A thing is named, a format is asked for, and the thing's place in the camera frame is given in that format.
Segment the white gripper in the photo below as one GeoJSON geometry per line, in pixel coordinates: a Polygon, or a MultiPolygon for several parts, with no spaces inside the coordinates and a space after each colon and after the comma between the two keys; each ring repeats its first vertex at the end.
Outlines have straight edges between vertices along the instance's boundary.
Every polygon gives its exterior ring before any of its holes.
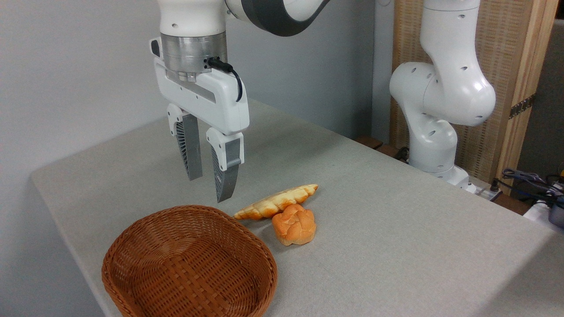
{"type": "Polygon", "coordinates": [[[209,66],[210,58],[227,62],[226,38],[153,38],[150,48],[160,92],[171,102],[169,128],[189,180],[203,176],[199,118],[213,127],[206,139],[211,146],[217,202],[229,199],[238,167],[245,162],[241,132],[249,126],[249,109],[242,81],[209,66]]]}

